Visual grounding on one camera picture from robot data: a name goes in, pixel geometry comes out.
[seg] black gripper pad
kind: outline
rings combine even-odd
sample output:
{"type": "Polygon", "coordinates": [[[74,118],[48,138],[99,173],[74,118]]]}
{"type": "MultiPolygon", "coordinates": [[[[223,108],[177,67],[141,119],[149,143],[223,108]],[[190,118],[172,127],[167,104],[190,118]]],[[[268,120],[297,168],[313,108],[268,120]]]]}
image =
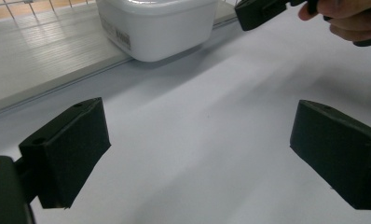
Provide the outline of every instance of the black gripper pad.
{"type": "Polygon", "coordinates": [[[371,210],[371,128],[334,108],[301,100],[291,148],[355,209],[371,210]]]}
{"type": "Polygon", "coordinates": [[[44,208],[70,207],[110,147],[101,98],[73,105],[20,144],[44,208]]]}

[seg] container lid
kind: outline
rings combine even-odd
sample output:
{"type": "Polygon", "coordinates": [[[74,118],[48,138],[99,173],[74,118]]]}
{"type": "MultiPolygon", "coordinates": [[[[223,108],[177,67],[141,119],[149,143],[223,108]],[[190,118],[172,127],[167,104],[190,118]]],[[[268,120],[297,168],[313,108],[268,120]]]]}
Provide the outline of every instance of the container lid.
{"type": "Polygon", "coordinates": [[[114,7],[123,11],[156,16],[171,14],[174,12],[189,10],[194,7],[202,7],[218,2],[219,0],[106,0],[114,7]]]}

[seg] finger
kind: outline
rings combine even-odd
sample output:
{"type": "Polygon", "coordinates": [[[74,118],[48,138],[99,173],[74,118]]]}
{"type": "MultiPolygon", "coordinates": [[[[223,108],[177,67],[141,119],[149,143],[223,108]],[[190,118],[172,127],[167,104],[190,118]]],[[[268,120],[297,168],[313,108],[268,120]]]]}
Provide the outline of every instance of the finger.
{"type": "Polygon", "coordinates": [[[338,35],[339,37],[349,40],[352,42],[360,42],[371,39],[371,30],[369,31],[349,31],[341,29],[335,25],[330,26],[330,31],[334,35],[338,35]]]}
{"type": "Polygon", "coordinates": [[[299,9],[298,17],[302,21],[308,21],[308,20],[312,19],[313,17],[317,16],[317,14],[319,14],[319,13],[316,12],[316,13],[313,13],[313,14],[309,14],[308,3],[306,3],[304,6],[302,6],[301,9],[299,9]]]}
{"type": "Polygon", "coordinates": [[[319,0],[318,11],[331,18],[346,18],[371,8],[371,0],[319,0]]]}
{"type": "Polygon", "coordinates": [[[332,19],[328,22],[343,30],[368,31],[371,30],[371,12],[362,12],[345,19],[332,19]]]}

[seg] white shelf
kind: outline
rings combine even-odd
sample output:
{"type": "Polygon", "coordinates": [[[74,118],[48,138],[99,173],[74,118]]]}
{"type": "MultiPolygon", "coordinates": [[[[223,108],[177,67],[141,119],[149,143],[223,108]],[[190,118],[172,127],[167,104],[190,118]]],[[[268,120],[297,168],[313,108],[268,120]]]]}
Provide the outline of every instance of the white shelf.
{"type": "MultiPolygon", "coordinates": [[[[235,18],[220,2],[215,25],[235,18]]],[[[104,36],[96,4],[0,22],[0,112],[129,60],[104,36]]]]}

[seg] black plastic part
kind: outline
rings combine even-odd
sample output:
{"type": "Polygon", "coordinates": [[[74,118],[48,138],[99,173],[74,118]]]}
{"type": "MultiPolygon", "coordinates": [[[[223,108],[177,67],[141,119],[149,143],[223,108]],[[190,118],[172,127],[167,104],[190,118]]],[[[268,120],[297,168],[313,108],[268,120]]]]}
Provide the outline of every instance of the black plastic part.
{"type": "Polygon", "coordinates": [[[41,183],[38,181],[35,170],[26,164],[23,158],[18,159],[14,165],[20,178],[25,201],[31,203],[41,190],[41,183]]]}
{"type": "Polygon", "coordinates": [[[371,128],[334,108],[300,101],[291,148],[355,209],[371,210],[371,128]]]}
{"type": "MultiPolygon", "coordinates": [[[[306,0],[242,0],[235,6],[240,26],[243,31],[253,30],[270,19],[284,12],[286,4],[298,6],[306,0]]],[[[308,1],[308,12],[317,12],[317,1],[308,1]]]]}
{"type": "Polygon", "coordinates": [[[0,224],[14,223],[32,224],[34,218],[23,197],[13,160],[0,156],[0,224]]]}
{"type": "Polygon", "coordinates": [[[41,183],[42,206],[70,207],[109,147],[101,98],[70,107],[26,138],[20,150],[41,183]]]}

